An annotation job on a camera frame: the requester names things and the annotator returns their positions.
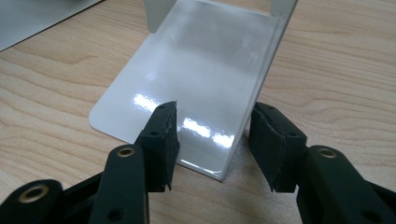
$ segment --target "black plastic bracket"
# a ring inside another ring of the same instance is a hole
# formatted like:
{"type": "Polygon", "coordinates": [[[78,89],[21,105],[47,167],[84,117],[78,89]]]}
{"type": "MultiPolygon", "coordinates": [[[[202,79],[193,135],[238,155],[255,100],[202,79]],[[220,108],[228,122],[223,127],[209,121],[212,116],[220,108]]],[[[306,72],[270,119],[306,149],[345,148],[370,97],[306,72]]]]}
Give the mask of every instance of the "black plastic bracket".
{"type": "Polygon", "coordinates": [[[334,148],[306,136],[270,105],[256,103],[250,150],[271,189],[294,192],[303,223],[396,223],[395,193],[365,181],[334,148]]]}
{"type": "Polygon", "coordinates": [[[276,192],[294,192],[296,171],[305,152],[306,136],[273,106],[256,103],[251,113],[248,144],[262,173],[276,192]]]}
{"type": "Polygon", "coordinates": [[[177,103],[159,105],[133,145],[113,149],[105,170],[70,189],[37,180],[0,205],[0,223],[149,223],[148,192],[171,188],[180,144],[177,103]]]}

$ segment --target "wood grain surface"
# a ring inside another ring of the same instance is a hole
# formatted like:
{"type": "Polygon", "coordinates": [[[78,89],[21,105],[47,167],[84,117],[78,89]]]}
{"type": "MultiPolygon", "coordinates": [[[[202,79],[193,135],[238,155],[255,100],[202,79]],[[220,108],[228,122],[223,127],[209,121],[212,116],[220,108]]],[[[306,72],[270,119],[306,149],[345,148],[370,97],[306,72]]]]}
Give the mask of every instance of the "wood grain surface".
{"type": "MultiPolygon", "coordinates": [[[[148,34],[140,0],[107,0],[0,52],[1,202],[33,180],[67,189],[103,170],[123,143],[88,115],[148,34]]],[[[396,190],[396,1],[300,0],[259,101],[396,190]]],[[[177,166],[149,204],[151,223],[301,222],[295,194],[272,193],[245,147],[222,183],[177,166]]]]}

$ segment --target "metal screw hole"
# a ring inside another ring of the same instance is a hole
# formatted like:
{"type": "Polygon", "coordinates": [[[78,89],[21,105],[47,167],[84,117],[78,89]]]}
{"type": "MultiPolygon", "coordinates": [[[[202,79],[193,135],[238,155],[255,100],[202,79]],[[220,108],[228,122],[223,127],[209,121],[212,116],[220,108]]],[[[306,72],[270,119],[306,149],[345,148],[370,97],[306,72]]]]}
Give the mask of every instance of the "metal screw hole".
{"type": "Polygon", "coordinates": [[[327,148],[321,148],[319,150],[320,155],[322,155],[323,157],[329,158],[329,159],[334,159],[337,157],[337,154],[335,154],[335,152],[327,149],[327,148]]]}
{"type": "Polygon", "coordinates": [[[117,152],[117,155],[118,155],[119,157],[129,157],[129,156],[132,156],[132,155],[134,155],[134,148],[126,147],[126,148],[120,149],[120,150],[117,152]]]}
{"type": "Polygon", "coordinates": [[[43,184],[32,186],[24,191],[18,200],[20,203],[32,203],[44,197],[49,191],[49,187],[43,184]]]}

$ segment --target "bent plastic panel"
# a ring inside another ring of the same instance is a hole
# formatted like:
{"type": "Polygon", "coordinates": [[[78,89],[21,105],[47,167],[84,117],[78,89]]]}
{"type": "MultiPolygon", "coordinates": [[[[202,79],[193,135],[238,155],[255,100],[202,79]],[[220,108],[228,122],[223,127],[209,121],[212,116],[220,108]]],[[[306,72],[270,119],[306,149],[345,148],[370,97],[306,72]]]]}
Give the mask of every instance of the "bent plastic panel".
{"type": "Polygon", "coordinates": [[[261,14],[178,0],[92,109],[91,126],[132,143],[157,105],[177,101],[177,162],[222,180],[295,3],[261,14]]]}

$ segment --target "glossy white surface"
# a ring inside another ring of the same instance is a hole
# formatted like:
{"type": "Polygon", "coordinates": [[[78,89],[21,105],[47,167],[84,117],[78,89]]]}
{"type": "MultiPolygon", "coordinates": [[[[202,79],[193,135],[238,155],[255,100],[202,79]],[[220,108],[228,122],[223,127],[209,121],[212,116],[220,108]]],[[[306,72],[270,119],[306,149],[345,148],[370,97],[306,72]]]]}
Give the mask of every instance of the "glossy white surface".
{"type": "Polygon", "coordinates": [[[0,51],[100,0],[0,0],[0,51]]]}
{"type": "Polygon", "coordinates": [[[273,4],[262,15],[178,0],[93,108],[91,126],[133,143],[156,105],[176,100],[177,162],[222,180],[295,1],[273,4]]]}

